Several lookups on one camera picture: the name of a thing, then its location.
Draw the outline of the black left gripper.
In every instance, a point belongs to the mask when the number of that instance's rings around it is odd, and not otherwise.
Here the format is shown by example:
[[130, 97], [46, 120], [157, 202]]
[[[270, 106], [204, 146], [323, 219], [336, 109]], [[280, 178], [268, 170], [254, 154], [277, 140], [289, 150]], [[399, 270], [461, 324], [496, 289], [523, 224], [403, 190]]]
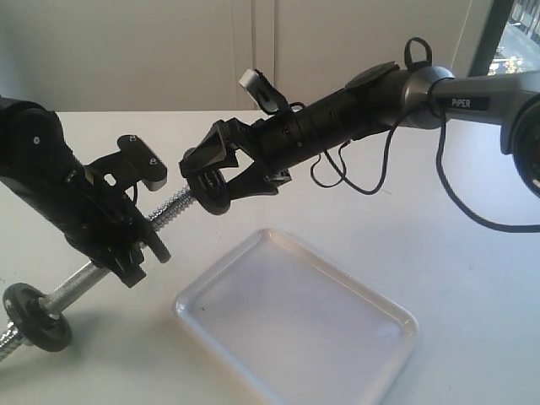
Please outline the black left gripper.
[[169, 261], [169, 250], [153, 225], [143, 222], [136, 198], [127, 195], [141, 177], [113, 177], [111, 185], [94, 168], [71, 169], [58, 178], [41, 170], [1, 169], [1, 182], [60, 230], [71, 247], [132, 288], [146, 277], [143, 249], [160, 263]]

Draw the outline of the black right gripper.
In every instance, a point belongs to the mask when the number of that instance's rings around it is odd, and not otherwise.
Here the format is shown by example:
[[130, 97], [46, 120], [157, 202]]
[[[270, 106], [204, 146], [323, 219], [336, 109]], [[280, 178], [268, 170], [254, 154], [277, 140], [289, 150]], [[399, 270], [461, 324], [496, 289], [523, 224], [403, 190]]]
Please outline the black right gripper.
[[183, 177], [211, 170], [237, 168], [235, 150], [252, 163], [226, 181], [223, 199], [231, 202], [257, 196], [277, 196], [291, 181], [289, 170], [350, 139], [350, 113], [336, 109], [302, 109], [281, 113], [248, 125], [237, 119], [216, 121], [179, 163]]

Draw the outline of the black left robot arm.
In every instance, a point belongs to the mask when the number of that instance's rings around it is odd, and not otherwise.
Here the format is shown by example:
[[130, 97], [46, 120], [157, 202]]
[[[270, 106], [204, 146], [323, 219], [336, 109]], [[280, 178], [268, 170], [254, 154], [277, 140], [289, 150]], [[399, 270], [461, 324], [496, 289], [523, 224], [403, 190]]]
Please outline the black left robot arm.
[[92, 263], [127, 287], [145, 277], [147, 246], [160, 262], [170, 252], [127, 190], [151, 192], [168, 170], [138, 136], [117, 139], [118, 150], [82, 164], [65, 141], [58, 115], [30, 101], [1, 100], [1, 182], [58, 229]]

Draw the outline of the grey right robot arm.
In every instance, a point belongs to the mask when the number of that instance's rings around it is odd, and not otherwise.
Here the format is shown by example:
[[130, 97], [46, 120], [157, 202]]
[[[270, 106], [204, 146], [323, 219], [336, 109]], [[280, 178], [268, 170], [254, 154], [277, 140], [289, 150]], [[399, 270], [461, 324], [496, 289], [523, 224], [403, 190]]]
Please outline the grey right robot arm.
[[434, 130], [449, 120], [498, 126], [501, 152], [513, 158], [526, 186], [539, 190], [538, 72], [457, 78], [426, 63], [402, 69], [387, 62], [299, 109], [258, 71], [241, 84], [266, 118], [215, 122], [180, 162], [181, 174], [195, 183], [204, 176], [218, 179], [222, 169], [237, 166], [236, 152], [244, 152], [252, 164], [224, 183], [230, 199], [274, 194], [275, 176], [347, 141], [394, 127]]

